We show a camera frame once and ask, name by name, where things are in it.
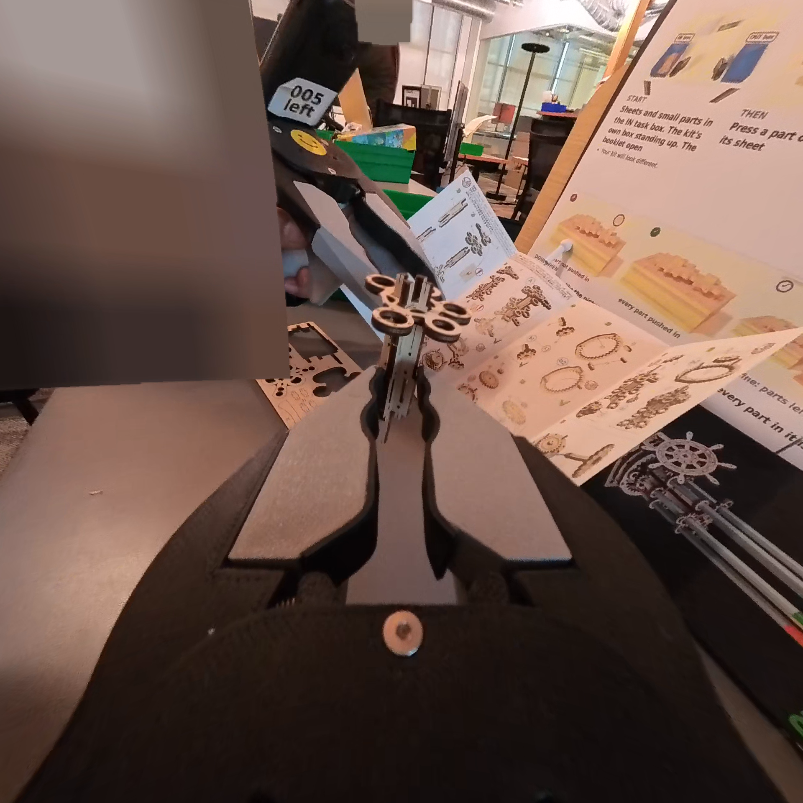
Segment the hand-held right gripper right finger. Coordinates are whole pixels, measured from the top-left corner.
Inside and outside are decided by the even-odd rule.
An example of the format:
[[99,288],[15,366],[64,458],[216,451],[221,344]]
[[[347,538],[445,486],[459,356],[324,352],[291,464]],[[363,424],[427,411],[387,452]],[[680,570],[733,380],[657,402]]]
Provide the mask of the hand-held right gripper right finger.
[[562,568],[573,556],[514,437],[456,389],[417,382],[424,536],[435,577]]

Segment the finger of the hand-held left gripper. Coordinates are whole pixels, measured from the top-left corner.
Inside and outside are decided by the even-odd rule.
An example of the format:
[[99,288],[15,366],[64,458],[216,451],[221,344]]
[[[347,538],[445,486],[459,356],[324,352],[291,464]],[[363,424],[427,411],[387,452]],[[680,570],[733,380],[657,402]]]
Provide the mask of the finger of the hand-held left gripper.
[[320,227],[312,238],[312,252],[320,262],[360,300],[378,300],[366,286],[368,276],[379,275],[365,249],[348,235],[343,242],[336,234]]
[[356,240],[343,210],[315,185],[294,181],[294,221],[312,251],[356,251]]

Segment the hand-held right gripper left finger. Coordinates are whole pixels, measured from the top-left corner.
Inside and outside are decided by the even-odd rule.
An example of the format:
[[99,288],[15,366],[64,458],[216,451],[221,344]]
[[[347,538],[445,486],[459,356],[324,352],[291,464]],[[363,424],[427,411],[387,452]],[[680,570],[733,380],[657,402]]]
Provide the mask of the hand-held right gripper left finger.
[[230,550],[233,566],[320,572],[342,584],[368,562],[383,380],[368,368],[290,430]]

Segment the wooden model assembly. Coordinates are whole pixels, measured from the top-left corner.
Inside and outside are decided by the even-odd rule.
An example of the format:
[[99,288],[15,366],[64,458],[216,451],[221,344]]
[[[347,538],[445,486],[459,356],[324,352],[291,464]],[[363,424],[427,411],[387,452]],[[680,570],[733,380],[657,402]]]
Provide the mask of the wooden model assembly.
[[414,400],[425,339],[453,344],[471,316],[465,306],[444,299],[423,276],[400,273],[366,277],[366,290],[379,301],[371,317],[373,328],[385,336],[380,366],[384,380],[378,395],[380,434],[387,440],[395,419],[406,417]]

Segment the person's left hand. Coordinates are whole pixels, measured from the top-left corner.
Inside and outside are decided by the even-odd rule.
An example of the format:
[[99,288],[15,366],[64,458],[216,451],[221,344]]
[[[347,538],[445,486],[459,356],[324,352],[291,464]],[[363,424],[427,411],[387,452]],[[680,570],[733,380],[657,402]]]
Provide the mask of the person's left hand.
[[310,298],[311,273],[307,256],[307,237],[296,221],[277,207],[279,242],[282,251],[284,287],[288,296]]

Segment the brown cardboard piece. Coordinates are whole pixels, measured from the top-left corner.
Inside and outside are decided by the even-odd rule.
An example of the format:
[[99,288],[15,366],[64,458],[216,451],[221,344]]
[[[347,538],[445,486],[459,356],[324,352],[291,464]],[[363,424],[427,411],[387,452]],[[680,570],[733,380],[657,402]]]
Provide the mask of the brown cardboard piece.
[[373,128],[371,112],[358,69],[340,90],[338,99],[347,125],[358,125],[363,131]]

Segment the colourful cardboard box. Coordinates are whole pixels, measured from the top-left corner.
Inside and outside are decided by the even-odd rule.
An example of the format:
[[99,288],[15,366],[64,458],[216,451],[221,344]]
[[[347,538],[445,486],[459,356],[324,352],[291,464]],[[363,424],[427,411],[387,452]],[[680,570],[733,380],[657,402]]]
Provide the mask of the colourful cardboard box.
[[414,152],[417,149],[416,128],[404,123],[375,128],[346,127],[337,134],[336,139],[338,142],[400,148],[408,152]]

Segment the punched-out wooden sheet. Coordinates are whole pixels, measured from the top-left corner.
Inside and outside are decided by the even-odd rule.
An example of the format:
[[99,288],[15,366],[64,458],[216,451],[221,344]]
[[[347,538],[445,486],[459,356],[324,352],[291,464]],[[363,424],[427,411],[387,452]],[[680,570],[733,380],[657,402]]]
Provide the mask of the punched-out wooden sheet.
[[311,321],[290,325],[287,336],[289,376],[257,379],[256,385],[291,429],[362,370]]

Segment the black office chair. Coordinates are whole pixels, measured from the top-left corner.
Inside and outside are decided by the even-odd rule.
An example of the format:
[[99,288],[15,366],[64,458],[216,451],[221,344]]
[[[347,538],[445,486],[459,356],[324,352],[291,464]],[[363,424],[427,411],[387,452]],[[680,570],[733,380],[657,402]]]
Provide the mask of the black office chair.
[[421,107],[396,105],[378,100],[375,125],[411,125],[416,130],[416,155],[413,172],[420,176],[416,181],[430,189],[441,185],[447,141],[453,112]]

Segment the folded instruction booklet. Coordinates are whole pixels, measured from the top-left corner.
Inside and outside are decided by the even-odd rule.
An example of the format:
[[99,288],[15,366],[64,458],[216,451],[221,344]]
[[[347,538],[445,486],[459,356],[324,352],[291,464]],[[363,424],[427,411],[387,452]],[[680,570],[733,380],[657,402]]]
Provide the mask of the folded instruction booklet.
[[417,366],[431,388],[461,392],[576,484],[801,335],[782,324],[670,345],[518,252],[468,170],[408,224],[471,317],[454,343],[424,339]]

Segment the table with red legs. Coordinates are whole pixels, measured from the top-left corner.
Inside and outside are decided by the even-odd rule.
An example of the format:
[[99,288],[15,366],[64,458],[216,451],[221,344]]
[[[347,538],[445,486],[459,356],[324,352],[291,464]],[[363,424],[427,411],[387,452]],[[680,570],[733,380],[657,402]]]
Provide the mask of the table with red legs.
[[512,207],[519,200],[527,159],[460,153],[458,162],[470,170],[491,205]]

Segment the black kit box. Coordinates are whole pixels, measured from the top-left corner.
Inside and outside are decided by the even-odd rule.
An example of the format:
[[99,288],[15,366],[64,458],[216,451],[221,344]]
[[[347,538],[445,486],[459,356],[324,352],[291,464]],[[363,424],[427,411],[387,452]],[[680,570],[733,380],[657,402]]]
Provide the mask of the black kit box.
[[801,470],[695,407],[584,483],[689,630],[802,746]]

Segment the black floor lamp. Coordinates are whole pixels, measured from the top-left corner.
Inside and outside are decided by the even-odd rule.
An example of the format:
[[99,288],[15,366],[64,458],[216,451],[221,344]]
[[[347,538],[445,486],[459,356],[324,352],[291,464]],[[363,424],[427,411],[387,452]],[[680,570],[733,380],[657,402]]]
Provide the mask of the black floor lamp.
[[[534,67],[534,64],[535,64],[536,57],[537,57],[537,55],[543,55],[543,54],[548,53],[549,52],[549,46],[545,45],[543,43],[540,43],[540,42],[530,41],[530,42],[527,42],[527,43],[522,43],[521,47],[522,47],[523,51],[526,51],[527,53],[530,54],[530,59],[529,59],[529,63],[528,63],[528,66],[527,66],[527,72],[526,72],[526,75],[525,75],[525,80],[524,80],[524,85],[523,85],[523,91],[522,91],[521,99],[520,99],[520,102],[519,102],[519,110],[521,112],[523,112],[524,111],[524,106],[525,106],[527,90],[528,90],[528,86],[530,84],[530,78],[532,77],[532,71],[533,71],[533,67]],[[537,110],[532,111],[532,113],[528,114],[528,116],[530,118],[530,122],[527,125],[527,134],[528,134],[527,159],[530,160],[530,156],[531,156],[530,152],[532,151],[532,147],[533,147],[532,146],[532,137],[533,137],[533,135],[532,135],[532,126],[533,126],[533,123],[534,123],[535,119],[537,118]],[[526,198],[527,193],[529,191],[530,173],[531,173],[531,169],[530,169],[529,162],[528,162],[527,165],[524,168],[524,176],[523,176],[522,187],[521,187],[521,190],[519,192],[519,197],[518,197],[518,200],[521,201],[521,202]]]

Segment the instruction poster board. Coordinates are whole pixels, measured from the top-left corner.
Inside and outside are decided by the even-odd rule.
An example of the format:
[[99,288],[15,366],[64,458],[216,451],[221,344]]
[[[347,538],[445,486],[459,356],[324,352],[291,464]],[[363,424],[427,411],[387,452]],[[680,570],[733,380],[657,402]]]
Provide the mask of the instruction poster board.
[[519,248],[668,343],[801,328],[802,2],[670,2]]

